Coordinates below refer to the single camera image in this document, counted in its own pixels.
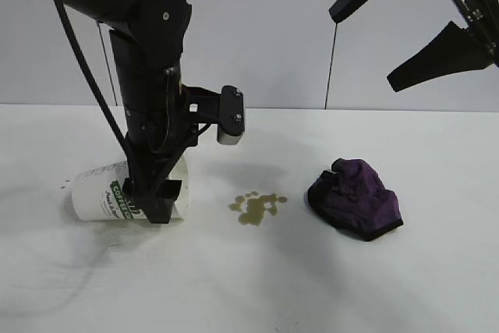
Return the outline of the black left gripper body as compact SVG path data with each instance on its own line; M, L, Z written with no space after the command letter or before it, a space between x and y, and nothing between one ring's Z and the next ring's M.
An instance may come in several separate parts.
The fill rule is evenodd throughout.
M199 123L187 107L147 112L126 105L124 111L131 179L167 179L186 149L197 145Z

